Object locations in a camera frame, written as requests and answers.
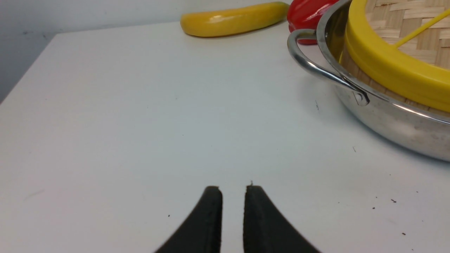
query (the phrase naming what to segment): stainless steel pot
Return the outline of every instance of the stainless steel pot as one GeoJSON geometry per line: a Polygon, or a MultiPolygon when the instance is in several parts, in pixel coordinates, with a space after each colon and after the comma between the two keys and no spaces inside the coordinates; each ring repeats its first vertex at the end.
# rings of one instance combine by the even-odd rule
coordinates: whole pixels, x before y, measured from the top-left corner
{"type": "Polygon", "coordinates": [[[450,161],[450,118],[412,107],[386,96],[353,77],[338,59],[351,0],[340,0],[320,19],[317,30],[295,30],[288,38],[292,57],[309,73],[336,85],[344,105],[365,125],[387,139],[437,159],[450,161]],[[339,73],[334,74],[308,59],[298,39],[317,39],[320,51],[339,73]]]}

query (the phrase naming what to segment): dirt speck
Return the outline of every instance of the dirt speck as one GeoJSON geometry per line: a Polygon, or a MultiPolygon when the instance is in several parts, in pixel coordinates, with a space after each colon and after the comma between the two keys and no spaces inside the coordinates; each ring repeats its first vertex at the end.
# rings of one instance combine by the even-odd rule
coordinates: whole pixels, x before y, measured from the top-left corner
{"type": "Polygon", "coordinates": [[[27,197],[25,197],[25,198],[23,199],[23,201],[29,200],[29,199],[31,199],[32,197],[37,196],[37,195],[39,195],[39,194],[41,194],[41,193],[44,193],[44,192],[45,192],[45,189],[39,190],[39,191],[37,191],[37,192],[33,192],[33,193],[29,194],[27,197]]]}

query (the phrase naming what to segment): pot rim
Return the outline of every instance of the pot rim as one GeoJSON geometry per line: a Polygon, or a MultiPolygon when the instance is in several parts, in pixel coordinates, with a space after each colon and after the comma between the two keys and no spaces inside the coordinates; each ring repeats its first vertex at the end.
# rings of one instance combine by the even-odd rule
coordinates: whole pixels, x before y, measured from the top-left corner
{"type": "Polygon", "coordinates": [[[351,2],[351,0],[339,0],[337,3],[335,3],[333,6],[328,9],[328,11],[322,16],[322,18],[319,21],[319,24],[317,25],[316,29],[316,35],[317,35],[317,45],[319,46],[319,49],[322,53],[322,55],[325,57],[325,59],[328,61],[328,63],[338,72],[338,74],[345,79],[347,82],[350,82],[354,86],[358,87],[362,91],[371,94],[372,96],[375,96],[381,100],[384,100],[385,102],[390,103],[392,106],[397,107],[398,109],[404,111],[405,113],[413,113],[417,116],[427,118],[433,121],[442,122],[444,124],[450,125],[450,117],[445,117],[442,115],[438,115],[429,111],[425,111],[422,109],[419,109],[417,107],[411,106],[409,104],[403,103],[401,101],[398,101],[394,98],[391,98],[372,87],[368,86],[367,84],[359,81],[356,77],[352,76],[339,62],[333,57],[330,50],[328,49],[327,42],[326,42],[326,27],[328,25],[328,22],[332,15],[341,7],[343,7],[345,4],[351,2]]]}

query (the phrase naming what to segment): white wall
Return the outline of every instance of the white wall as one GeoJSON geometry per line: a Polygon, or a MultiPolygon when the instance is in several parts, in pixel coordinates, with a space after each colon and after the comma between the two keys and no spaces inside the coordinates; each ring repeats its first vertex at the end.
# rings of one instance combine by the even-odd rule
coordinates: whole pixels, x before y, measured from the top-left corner
{"type": "Polygon", "coordinates": [[[177,21],[186,12],[269,1],[0,0],[0,103],[55,33],[177,21]]]}

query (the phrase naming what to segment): black rubber gripper pad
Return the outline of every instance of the black rubber gripper pad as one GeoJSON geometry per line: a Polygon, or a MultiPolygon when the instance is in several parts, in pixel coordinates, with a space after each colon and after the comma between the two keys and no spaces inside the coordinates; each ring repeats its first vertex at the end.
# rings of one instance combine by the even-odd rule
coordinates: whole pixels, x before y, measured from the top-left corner
{"type": "Polygon", "coordinates": [[[221,250],[222,193],[208,186],[191,214],[156,253],[218,253],[221,250]]]}
{"type": "Polygon", "coordinates": [[[319,253],[283,217],[260,186],[247,186],[243,242],[245,253],[319,253]]]}

